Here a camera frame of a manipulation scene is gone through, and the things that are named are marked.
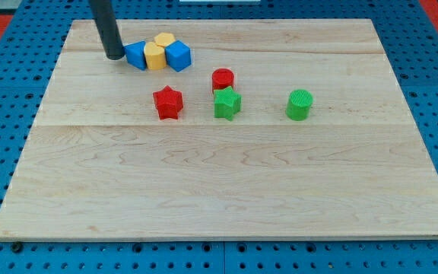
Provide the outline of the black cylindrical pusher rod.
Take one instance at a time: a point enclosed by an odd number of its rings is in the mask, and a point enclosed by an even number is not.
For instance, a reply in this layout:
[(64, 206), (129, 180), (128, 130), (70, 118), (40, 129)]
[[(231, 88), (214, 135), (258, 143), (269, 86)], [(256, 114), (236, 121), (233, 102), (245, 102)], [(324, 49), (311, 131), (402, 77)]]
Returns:
[(89, 0), (100, 41), (106, 57), (119, 60), (125, 55), (116, 16), (110, 0)]

